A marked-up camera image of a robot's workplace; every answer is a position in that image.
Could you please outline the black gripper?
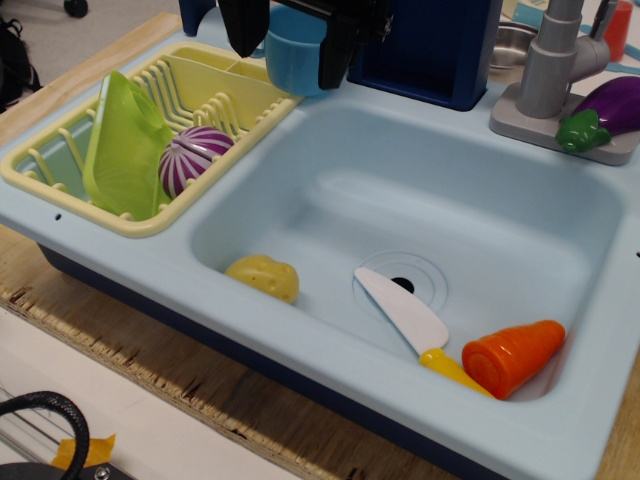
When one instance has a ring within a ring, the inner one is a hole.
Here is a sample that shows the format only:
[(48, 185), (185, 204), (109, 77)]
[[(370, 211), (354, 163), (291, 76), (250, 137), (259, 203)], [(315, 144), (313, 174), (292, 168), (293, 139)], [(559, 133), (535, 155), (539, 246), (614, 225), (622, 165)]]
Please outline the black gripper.
[[(268, 0), (220, 0), (226, 33), (233, 50), (242, 58), (251, 56), (263, 42), (268, 28)], [(284, 0), (285, 5), (325, 21), (328, 27), (321, 42), (318, 86), (337, 89), (355, 61), (361, 45), (384, 41), (391, 31), (393, 14), (388, 1)]]

